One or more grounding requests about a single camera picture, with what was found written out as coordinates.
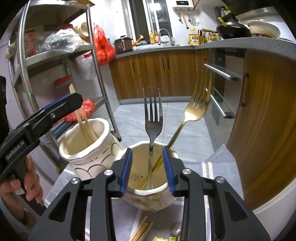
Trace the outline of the person's left hand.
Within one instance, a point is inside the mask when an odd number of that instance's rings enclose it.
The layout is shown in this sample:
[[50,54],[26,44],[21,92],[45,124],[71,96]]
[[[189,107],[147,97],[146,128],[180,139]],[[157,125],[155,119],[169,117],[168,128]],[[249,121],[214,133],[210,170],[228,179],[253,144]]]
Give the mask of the person's left hand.
[[16,178],[9,178],[1,184],[1,198],[11,196],[13,192],[21,188],[21,184],[24,185],[26,191],[27,201],[36,200],[40,203],[43,199],[43,189],[40,186],[40,177],[36,172],[35,163],[32,161],[29,155],[25,158],[25,164],[27,167],[27,173],[23,181]]

